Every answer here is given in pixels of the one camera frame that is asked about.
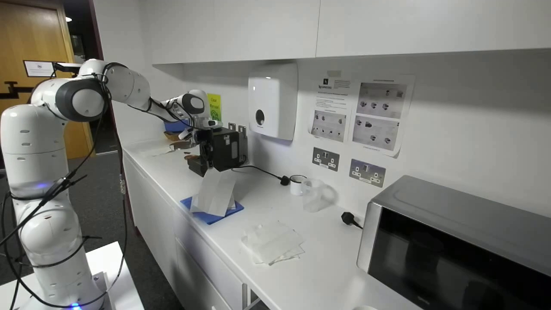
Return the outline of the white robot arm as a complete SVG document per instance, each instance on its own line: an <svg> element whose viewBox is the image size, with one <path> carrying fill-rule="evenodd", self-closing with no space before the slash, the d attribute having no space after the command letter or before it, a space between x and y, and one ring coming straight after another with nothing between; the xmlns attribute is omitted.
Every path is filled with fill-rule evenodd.
<svg viewBox="0 0 551 310"><path fill-rule="evenodd" d="M206 126L210 117L205 91L189 89L158 101L141 74L98 58L81 64L72 77L39 83L29 103L1 114L1 155L15 232L39 284L27 310L100 310L106 298L89 270L70 203L63 129L69 120L100 119L113 101L193 129Z"/></svg>

